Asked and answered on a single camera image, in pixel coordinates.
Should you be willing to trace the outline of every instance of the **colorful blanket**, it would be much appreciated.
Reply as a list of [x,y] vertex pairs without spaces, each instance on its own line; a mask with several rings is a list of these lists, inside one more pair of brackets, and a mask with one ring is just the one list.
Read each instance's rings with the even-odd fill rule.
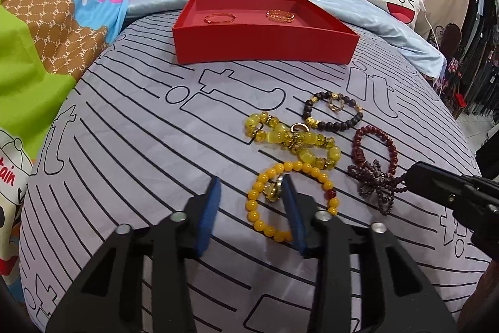
[[0,275],[19,300],[19,222],[32,165],[69,91],[121,30],[127,5],[0,0]]

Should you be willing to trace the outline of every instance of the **lime green fabric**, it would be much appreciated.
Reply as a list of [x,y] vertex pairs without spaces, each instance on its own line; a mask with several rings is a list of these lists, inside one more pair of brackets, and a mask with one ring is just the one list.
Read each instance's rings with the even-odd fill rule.
[[0,6],[0,128],[21,138],[31,159],[75,84],[45,70],[26,23]]

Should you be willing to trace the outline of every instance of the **metal screw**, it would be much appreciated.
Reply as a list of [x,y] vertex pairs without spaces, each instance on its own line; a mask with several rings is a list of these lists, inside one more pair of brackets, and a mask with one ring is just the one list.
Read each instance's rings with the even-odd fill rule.
[[373,223],[371,225],[371,229],[373,230],[373,232],[375,233],[385,233],[386,232],[386,226],[385,226],[385,223],[381,223],[381,222],[376,222],[376,223]]
[[126,223],[123,223],[122,225],[119,225],[114,231],[118,235],[127,235],[130,231],[132,230],[132,227],[130,225],[127,225]]
[[170,219],[174,222],[183,222],[187,219],[187,215],[184,212],[174,212],[170,216]]
[[320,220],[321,222],[326,222],[329,219],[331,219],[332,217],[333,217],[333,215],[331,215],[331,213],[326,212],[326,211],[317,211],[317,212],[315,212],[315,218],[317,220]]

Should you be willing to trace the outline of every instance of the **black beaded bracelet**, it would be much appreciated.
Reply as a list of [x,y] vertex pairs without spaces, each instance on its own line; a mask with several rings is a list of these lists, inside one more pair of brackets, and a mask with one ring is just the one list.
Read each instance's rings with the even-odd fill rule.
[[[350,120],[346,122],[320,122],[315,120],[312,117],[312,106],[317,101],[329,101],[329,107],[334,112],[339,112],[343,106],[340,108],[333,105],[332,101],[341,101],[342,103],[354,108],[357,111],[357,114],[352,117]],[[318,129],[320,132],[344,132],[347,129],[354,127],[357,123],[359,123],[364,116],[362,108],[357,104],[355,99],[351,99],[348,96],[344,96],[343,94],[335,94],[334,92],[319,92],[314,94],[309,100],[305,101],[305,107],[303,108],[303,114],[301,118],[305,121],[305,123],[314,128]]]

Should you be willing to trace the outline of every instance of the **open red box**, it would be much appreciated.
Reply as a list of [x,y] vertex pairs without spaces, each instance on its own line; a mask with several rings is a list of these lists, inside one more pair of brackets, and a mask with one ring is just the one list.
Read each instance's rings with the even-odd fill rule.
[[[291,23],[267,17],[293,13]],[[231,23],[208,24],[214,13]],[[180,64],[236,60],[291,60],[348,64],[359,35],[308,0],[189,0],[173,26]]]

